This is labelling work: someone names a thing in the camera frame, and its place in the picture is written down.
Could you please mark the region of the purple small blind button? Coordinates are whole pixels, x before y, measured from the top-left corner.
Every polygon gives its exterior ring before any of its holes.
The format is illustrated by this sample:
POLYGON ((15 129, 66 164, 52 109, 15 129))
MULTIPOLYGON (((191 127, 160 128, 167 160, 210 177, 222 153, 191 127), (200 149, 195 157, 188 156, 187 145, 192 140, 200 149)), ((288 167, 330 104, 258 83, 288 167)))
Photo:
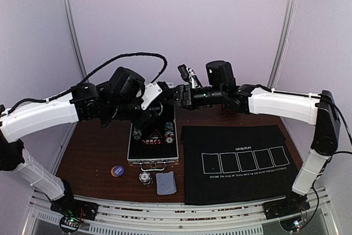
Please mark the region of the purple small blind button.
POLYGON ((111 170, 114 171, 115 177, 121 177, 125 172, 124 167, 120 165, 114 166, 111 170))

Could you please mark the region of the clear acrylic dealer button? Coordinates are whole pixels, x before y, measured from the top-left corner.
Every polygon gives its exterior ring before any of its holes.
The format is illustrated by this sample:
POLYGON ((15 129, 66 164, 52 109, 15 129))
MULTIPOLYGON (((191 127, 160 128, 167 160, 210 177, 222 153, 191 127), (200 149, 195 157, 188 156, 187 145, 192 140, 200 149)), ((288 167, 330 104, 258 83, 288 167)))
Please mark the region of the clear acrylic dealer button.
POLYGON ((150 105, 149 107, 148 107, 148 110, 149 111, 156 111, 156 112, 158 112, 158 113, 160 113, 161 111, 162 111, 162 108, 163 108, 163 106, 160 104, 160 103, 158 103, 158 104, 156 104, 156 105, 150 105))

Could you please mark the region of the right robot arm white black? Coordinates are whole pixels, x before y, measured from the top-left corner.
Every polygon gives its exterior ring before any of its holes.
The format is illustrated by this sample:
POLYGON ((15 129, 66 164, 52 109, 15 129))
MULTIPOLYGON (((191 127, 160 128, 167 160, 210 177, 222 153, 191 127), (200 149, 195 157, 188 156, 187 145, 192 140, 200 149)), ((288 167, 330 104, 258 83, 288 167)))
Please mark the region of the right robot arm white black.
POLYGON ((331 92, 297 94, 262 85, 235 82, 229 62, 206 64, 208 86, 185 65, 178 67, 185 84, 174 91, 175 106, 195 110, 220 105, 241 114, 267 114, 296 119, 315 127, 313 142, 301 169, 293 164, 276 125, 264 127, 184 126, 185 202, 211 205, 266 199, 293 214, 306 200, 314 181, 336 153, 340 119, 331 92))

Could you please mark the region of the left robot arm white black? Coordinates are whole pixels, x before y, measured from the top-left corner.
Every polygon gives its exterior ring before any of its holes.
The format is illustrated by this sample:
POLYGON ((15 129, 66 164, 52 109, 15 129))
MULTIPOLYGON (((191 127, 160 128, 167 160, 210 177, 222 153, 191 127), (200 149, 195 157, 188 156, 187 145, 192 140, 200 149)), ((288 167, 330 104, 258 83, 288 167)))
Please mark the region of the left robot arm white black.
POLYGON ((79 211, 70 184, 47 171, 27 150, 21 138, 64 124, 98 119, 103 127, 114 119, 129 120, 138 128, 157 117, 150 109, 172 95, 165 81, 149 84, 138 73, 119 67, 99 85, 83 83, 57 99, 30 102, 11 110, 1 107, 1 171, 18 173, 30 185, 47 195, 67 215, 79 211))

